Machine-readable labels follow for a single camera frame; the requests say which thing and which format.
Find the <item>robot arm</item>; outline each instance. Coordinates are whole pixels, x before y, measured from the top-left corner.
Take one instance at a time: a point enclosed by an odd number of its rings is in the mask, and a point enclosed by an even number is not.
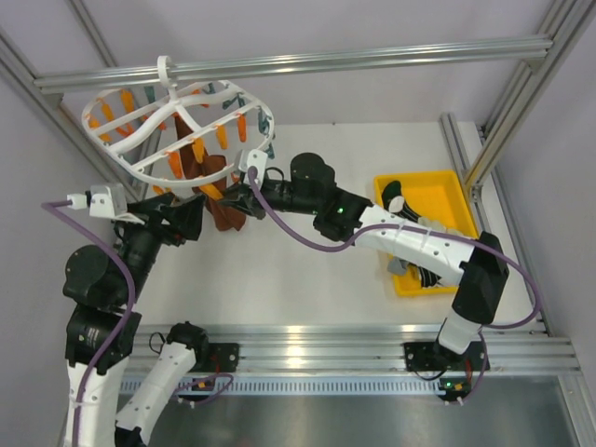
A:
[[[205,197],[181,201],[169,193],[127,205],[121,185],[102,185],[92,187],[85,195],[71,195],[69,200],[71,208],[89,207],[92,216],[116,220],[117,254],[133,277],[138,298],[161,245],[179,246],[186,240],[198,239]],[[115,427],[120,383],[141,315],[132,312],[122,331],[88,371],[91,359],[121,319],[128,287],[114,262],[95,245],[75,251],[65,273],[63,293],[77,306],[66,330],[70,405],[64,445],[146,445],[181,379],[194,366],[204,363],[209,346],[207,334],[190,323],[171,329],[156,366],[118,413]],[[81,386],[84,392],[79,403],[76,397]]]
[[[399,256],[437,274],[442,283],[459,286],[437,339],[437,355],[464,354],[480,327],[493,322],[508,278],[505,263],[463,241],[432,236],[429,228],[405,221],[366,197],[338,188],[333,168],[316,154],[296,156],[290,163],[289,181],[270,179],[266,163],[267,156],[260,151],[240,153],[240,182],[228,189],[220,203],[263,219],[265,210],[250,186],[251,169],[256,171],[254,181],[273,210],[314,215],[313,226],[330,240],[346,242],[356,232],[374,225],[393,223],[418,228],[422,234],[395,228],[371,229],[361,234],[354,245]],[[479,241],[502,252],[494,235],[484,232]]]

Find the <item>brown cloth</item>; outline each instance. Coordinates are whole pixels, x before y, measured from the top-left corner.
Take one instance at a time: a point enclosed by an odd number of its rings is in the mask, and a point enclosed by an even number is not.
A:
[[[176,124],[176,134],[178,140],[186,137],[193,133],[193,131],[186,125],[186,123],[179,117],[174,116],[174,122]],[[226,161],[224,156],[210,156],[205,151],[205,157],[202,163],[197,163],[195,154],[193,154],[193,145],[187,144],[180,150],[180,159],[183,164],[184,177],[187,179],[194,179],[199,175],[210,175],[218,170],[225,168]],[[221,192],[225,191],[227,187],[227,180],[222,178],[217,182],[213,182],[213,185]],[[200,192],[199,188],[193,188],[196,193]],[[215,221],[215,227],[220,231],[227,231],[230,228],[235,228],[239,231],[246,222],[246,215],[238,210],[232,208],[222,207],[217,204],[216,200],[211,197],[207,197],[207,204],[205,205],[207,210],[213,216]]]

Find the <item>yellow plastic bin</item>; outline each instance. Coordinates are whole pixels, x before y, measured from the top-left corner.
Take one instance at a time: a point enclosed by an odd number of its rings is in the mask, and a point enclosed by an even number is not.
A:
[[[455,228],[469,237],[478,237],[476,225],[467,205],[457,174],[452,170],[408,174],[378,175],[374,178],[374,195],[383,206],[381,194],[391,182],[401,182],[401,193],[414,211],[448,228]],[[422,288],[418,272],[412,265],[405,276],[393,276],[399,296],[417,296],[457,291],[456,287]]]

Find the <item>metal extrusion bar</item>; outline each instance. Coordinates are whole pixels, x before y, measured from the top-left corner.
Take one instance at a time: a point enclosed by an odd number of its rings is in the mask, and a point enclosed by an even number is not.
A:
[[[322,73],[366,68],[399,67],[505,59],[542,60],[552,42],[542,34],[477,42],[389,47],[302,55],[172,64],[169,74],[178,81],[209,81],[270,75]],[[155,66],[104,69],[66,74],[44,74],[35,85],[43,93],[69,90],[143,86],[159,82]]]
[[[0,72],[17,93],[27,101],[46,124],[79,151],[107,182],[123,183],[127,197],[138,200],[138,195],[126,181],[124,174],[116,172],[100,155],[82,130],[64,111],[52,106],[34,85],[34,70],[16,50],[16,46],[0,29]]]
[[[88,35],[91,45],[95,47],[95,50],[98,56],[102,59],[103,64],[108,67],[116,67],[117,63],[115,61],[115,57],[105,43],[100,29],[95,23],[93,17],[91,17],[91,14],[85,6],[85,3],[83,3],[83,0],[66,0],[66,5],[68,5],[73,12],[76,21],[79,22],[85,34]]]
[[[553,76],[557,73],[566,57],[575,46],[579,36],[588,27],[596,13],[596,0],[577,0],[553,38],[552,48],[542,66],[532,74],[519,94],[517,94],[510,108],[504,110],[500,119],[500,126],[494,126],[488,134],[486,144],[474,161],[466,176],[465,188],[471,191],[474,185],[481,186],[490,175],[503,149],[522,125],[524,119]]]
[[[447,143],[447,152],[454,165],[455,172],[459,183],[464,187],[464,178],[466,172],[469,169],[469,159],[467,157],[466,147],[461,134],[459,133],[459,127],[457,125],[457,118],[453,113],[443,113],[439,118],[440,128],[445,137]],[[491,227],[488,223],[488,217],[486,211],[482,205],[481,194],[474,193],[470,197],[470,208],[476,223],[476,227],[480,230],[491,231]]]
[[[555,35],[575,1],[554,0],[538,28],[538,33]],[[511,105],[520,95],[523,86],[528,82],[531,75],[532,69],[530,66],[524,61],[520,62],[486,120],[484,124],[485,132],[491,132],[496,126],[500,126],[506,115],[505,111],[510,110]]]
[[[239,343],[237,373],[243,376],[402,376],[406,371],[403,344],[432,341],[435,332],[402,332],[404,327],[317,328],[213,326],[210,340]],[[156,361],[149,349],[152,332],[169,326],[141,326],[129,362],[128,374],[143,375]],[[501,376],[580,374],[575,351],[566,338],[543,332],[493,332],[485,337],[492,369]]]
[[[559,377],[562,397],[581,447],[596,445],[596,409],[583,376]]]

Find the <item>white wall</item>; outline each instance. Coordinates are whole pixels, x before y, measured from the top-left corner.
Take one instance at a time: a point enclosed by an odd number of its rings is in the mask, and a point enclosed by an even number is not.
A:
[[[102,179],[0,77],[0,445],[55,446],[66,412],[64,264],[87,241],[41,210]],[[110,224],[75,218],[104,240]]]
[[[596,22],[581,37],[501,167],[557,333],[571,336],[596,397]]]
[[[87,1],[119,63],[207,61],[535,33],[550,0]],[[279,124],[483,121],[514,62],[238,80]]]

